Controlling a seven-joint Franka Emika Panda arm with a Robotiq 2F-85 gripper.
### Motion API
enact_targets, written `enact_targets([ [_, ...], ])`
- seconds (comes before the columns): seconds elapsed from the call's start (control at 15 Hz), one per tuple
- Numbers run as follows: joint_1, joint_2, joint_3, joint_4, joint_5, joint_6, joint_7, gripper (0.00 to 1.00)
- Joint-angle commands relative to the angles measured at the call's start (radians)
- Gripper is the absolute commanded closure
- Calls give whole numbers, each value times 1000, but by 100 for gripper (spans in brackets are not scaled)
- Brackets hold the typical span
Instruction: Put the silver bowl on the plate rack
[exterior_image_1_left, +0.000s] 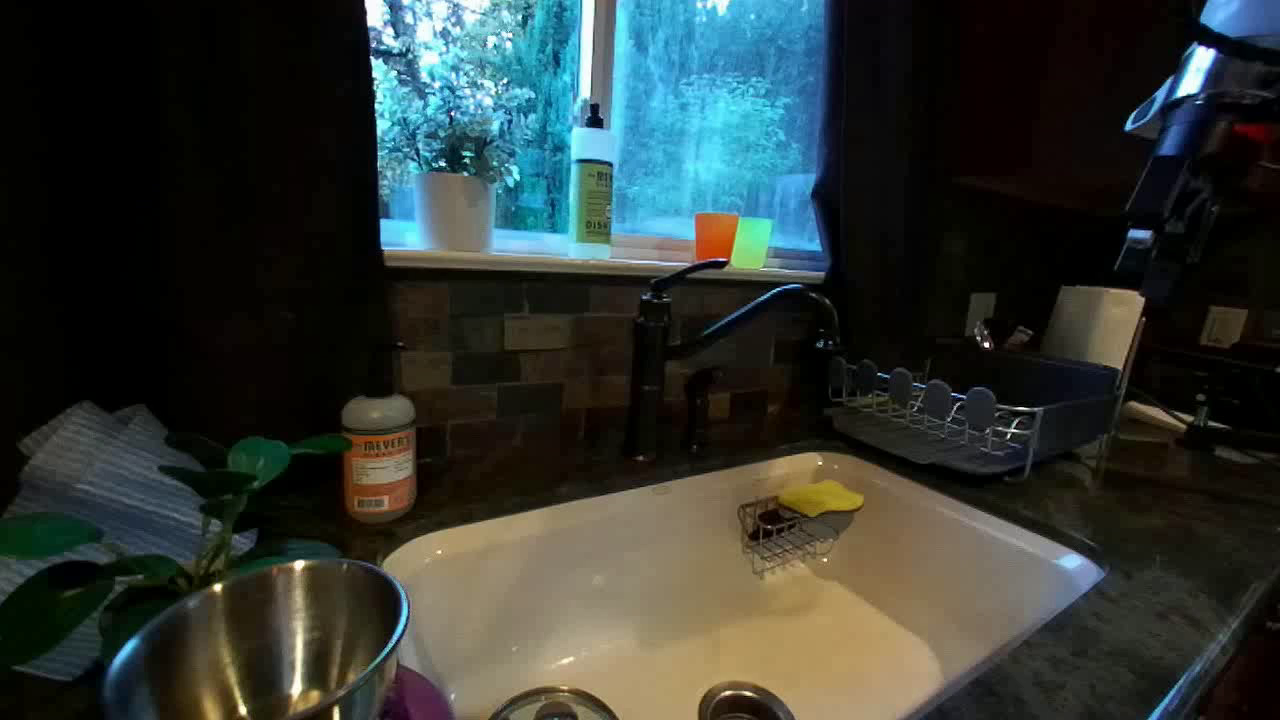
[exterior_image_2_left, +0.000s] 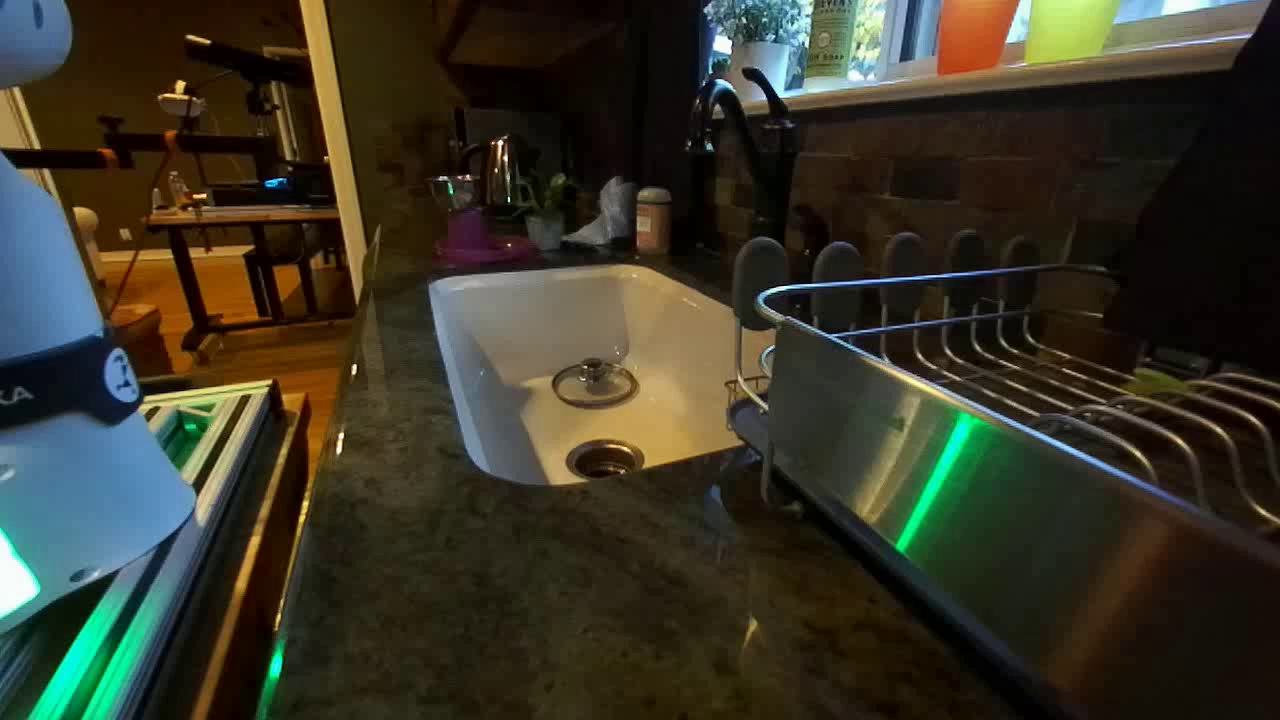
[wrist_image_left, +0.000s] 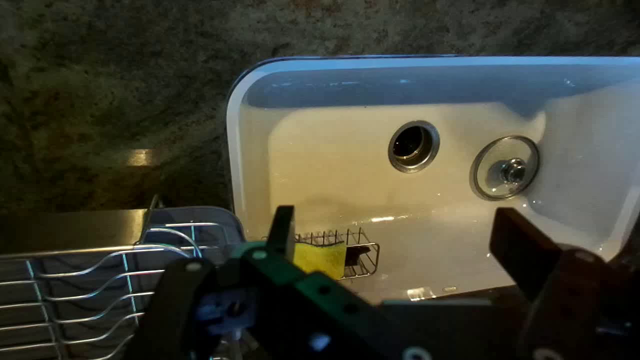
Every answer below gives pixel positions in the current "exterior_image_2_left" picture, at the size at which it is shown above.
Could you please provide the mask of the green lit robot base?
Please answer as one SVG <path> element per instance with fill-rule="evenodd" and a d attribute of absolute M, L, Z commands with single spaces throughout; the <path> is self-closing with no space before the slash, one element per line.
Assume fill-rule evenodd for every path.
<path fill-rule="evenodd" d="M 0 720 L 251 720 L 309 499 L 300 390 L 157 390 L 144 418 L 195 490 L 147 557 L 4 635 Z"/>

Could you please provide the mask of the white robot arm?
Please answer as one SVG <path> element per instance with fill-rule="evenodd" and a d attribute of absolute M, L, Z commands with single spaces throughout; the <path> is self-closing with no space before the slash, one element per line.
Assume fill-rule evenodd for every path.
<path fill-rule="evenodd" d="M 68 214 L 0 160 L 0 632 L 154 550 L 191 505 Z"/>

